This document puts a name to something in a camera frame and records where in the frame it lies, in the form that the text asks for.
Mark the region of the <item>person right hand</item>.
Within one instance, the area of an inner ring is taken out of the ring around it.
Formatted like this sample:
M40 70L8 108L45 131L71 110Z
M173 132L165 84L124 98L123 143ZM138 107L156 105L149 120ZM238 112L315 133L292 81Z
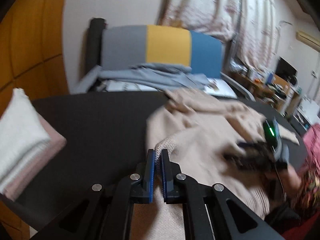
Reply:
M282 170L279 174L285 193L289 198L297 195L302 186L302 180L295 171L295 168L289 164L286 170Z

